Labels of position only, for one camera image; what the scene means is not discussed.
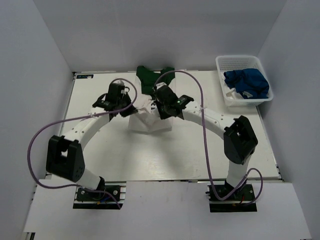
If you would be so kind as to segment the white green raglan t-shirt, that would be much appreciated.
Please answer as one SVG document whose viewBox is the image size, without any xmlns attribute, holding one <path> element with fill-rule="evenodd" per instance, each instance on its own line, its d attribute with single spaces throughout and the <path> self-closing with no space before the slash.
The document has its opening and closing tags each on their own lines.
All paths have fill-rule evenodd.
<svg viewBox="0 0 320 240">
<path fill-rule="evenodd" d="M 160 118 L 153 91 L 158 78 L 161 78 L 161 81 L 172 90 L 176 89 L 176 76 L 174 73 L 169 73 L 173 70 L 173 67 L 165 67 L 159 71 L 150 70 L 143 65 L 137 67 L 135 86 L 138 90 L 138 96 L 134 103 L 137 113 L 129 117 L 129 130 L 141 134 L 170 132 L 172 130 L 173 119 L 162 120 Z"/>
</svg>

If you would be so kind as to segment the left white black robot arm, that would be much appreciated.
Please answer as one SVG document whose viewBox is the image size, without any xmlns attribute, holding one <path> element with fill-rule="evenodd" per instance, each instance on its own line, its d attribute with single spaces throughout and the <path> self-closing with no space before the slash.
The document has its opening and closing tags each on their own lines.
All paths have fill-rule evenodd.
<svg viewBox="0 0 320 240">
<path fill-rule="evenodd" d="M 124 118 L 137 112 L 129 90 L 122 79 L 113 80 L 108 92 L 98 97 L 84 119 L 63 135 L 52 136 L 48 141 L 46 171 L 88 189 L 96 200 L 103 198 L 105 180 L 86 168 L 83 150 L 114 117 Z"/>
</svg>

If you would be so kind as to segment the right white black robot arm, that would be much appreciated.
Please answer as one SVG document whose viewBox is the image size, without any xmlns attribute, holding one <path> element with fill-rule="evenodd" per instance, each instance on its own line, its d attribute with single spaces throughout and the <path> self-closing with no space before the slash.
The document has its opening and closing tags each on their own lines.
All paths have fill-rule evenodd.
<svg viewBox="0 0 320 240">
<path fill-rule="evenodd" d="M 210 170 L 207 130 L 222 139 L 224 155 L 229 161 L 224 183 L 226 196 L 219 196 L 216 188 L 212 185 L 213 193 L 220 201 L 227 198 L 236 200 L 242 196 L 244 193 L 243 185 L 248 177 L 248 165 L 258 145 L 258 139 L 249 119 L 243 115 L 238 118 L 222 116 L 205 108 L 203 90 L 200 90 L 200 103 L 188 95 L 177 97 L 173 90 L 164 83 L 157 84 L 153 94 L 160 114 L 164 114 L 166 117 L 178 117 L 202 126 L 205 159 L 211 182 L 213 179 Z"/>
</svg>

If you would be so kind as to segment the dark label sticker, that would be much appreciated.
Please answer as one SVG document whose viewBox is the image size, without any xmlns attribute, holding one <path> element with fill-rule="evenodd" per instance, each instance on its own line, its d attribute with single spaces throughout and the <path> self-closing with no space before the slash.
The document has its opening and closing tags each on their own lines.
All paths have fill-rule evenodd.
<svg viewBox="0 0 320 240">
<path fill-rule="evenodd" d="M 92 79 L 93 77 L 93 74 L 78 74 L 76 79 Z"/>
</svg>

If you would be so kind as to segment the white plastic basket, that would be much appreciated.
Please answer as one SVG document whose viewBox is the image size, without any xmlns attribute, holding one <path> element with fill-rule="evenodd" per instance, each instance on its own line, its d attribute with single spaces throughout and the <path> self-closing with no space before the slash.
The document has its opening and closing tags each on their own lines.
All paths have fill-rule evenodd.
<svg viewBox="0 0 320 240">
<path fill-rule="evenodd" d="M 252 55 L 221 55 L 215 59 L 224 102 L 250 107 L 274 98 L 260 60 Z"/>
</svg>

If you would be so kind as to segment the blue t-shirt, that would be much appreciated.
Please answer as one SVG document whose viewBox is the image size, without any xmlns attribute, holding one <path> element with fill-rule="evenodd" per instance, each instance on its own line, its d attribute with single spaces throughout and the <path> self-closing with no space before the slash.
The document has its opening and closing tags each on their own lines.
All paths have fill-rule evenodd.
<svg viewBox="0 0 320 240">
<path fill-rule="evenodd" d="M 225 71 L 223 76 L 227 87 L 235 90 L 243 99 L 268 98 L 269 83 L 256 68 Z"/>
</svg>

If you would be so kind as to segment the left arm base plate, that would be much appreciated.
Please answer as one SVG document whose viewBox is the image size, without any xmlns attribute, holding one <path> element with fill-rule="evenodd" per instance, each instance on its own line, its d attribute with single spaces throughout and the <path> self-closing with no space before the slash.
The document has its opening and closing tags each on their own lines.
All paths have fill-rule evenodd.
<svg viewBox="0 0 320 240">
<path fill-rule="evenodd" d="M 120 210 L 126 196 L 125 182 L 105 183 L 104 193 L 93 193 L 78 187 L 75 192 L 73 209 L 79 210 Z"/>
</svg>

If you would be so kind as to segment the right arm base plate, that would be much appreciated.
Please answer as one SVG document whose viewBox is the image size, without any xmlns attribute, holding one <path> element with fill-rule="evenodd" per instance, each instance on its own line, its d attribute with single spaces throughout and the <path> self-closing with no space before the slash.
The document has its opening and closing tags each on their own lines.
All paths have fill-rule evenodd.
<svg viewBox="0 0 320 240">
<path fill-rule="evenodd" d="M 228 199 L 221 201 L 216 198 L 212 186 L 207 187 L 205 192 L 209 200 L 209 210 L 211 213 L 253 213 L 257 212 L 255 193 L 251 184 L 246 184 L 241 190 L 235 192 Z"/>
</svg>

